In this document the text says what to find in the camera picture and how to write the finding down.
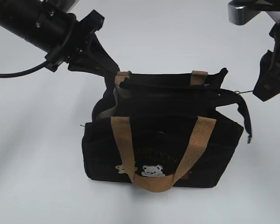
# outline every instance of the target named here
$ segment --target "tan handle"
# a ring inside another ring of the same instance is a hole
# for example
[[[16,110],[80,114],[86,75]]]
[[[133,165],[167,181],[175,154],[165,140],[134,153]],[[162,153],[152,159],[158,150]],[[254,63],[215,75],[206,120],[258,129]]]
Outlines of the tan handle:
[[[190,85],[203,85],[208,75],[206,71],[192,71]]]
[[[164,177],[144,177],[135,173],[132,130],[129,117],[111,117],[114,139],[120,153],[123,167],[132,183],[151,192],[169,190],[182,178],[205,152],[216,120],[198,117],[188,147],[177,167],[176,173]]]
[[[115,85],[119,87],[120,83],[125,80],[125,78],[130,78],[130,71],[119,71],[117,72],[117,76],[115,77]]]

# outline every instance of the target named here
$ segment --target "white backdrop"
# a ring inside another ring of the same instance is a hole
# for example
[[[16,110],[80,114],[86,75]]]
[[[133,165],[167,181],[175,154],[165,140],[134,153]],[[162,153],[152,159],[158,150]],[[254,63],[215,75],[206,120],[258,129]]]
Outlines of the white backdrop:
[[[182,73],[226,67],[223,87],[252,90],[259,61],[274,41],[261,14],[243,27],[228,22],[228,0],[80,0],[106,17],[98,37],[121,70]],[[45,53],[0,28],[0,72],[25,70]],[[105,90],[102,78],[41,70],[0,80],[0,224],[280,224],[280,95],[245,95],[254,131],[243,138],[213,189],[161,194],[84,174],[80,124]],[[236,106],[221,109],[240,124]]]

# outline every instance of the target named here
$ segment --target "wire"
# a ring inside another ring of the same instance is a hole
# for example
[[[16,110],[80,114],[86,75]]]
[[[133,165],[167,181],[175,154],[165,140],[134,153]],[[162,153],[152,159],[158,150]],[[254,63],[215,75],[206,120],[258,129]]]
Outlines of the wire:
[[[41,63],[40,65],[37,65],[36,67],[31,68],[31,69],[26,70],[26,71],[9,73],[9,74],[0,74],[0,78],[16,78],[16,77],[26,76],[26,75],[29,75],[33,72],[36,72],[36,71],[46,67],[49,64],[50,64],[50,62],[45,61],[44,63]]]

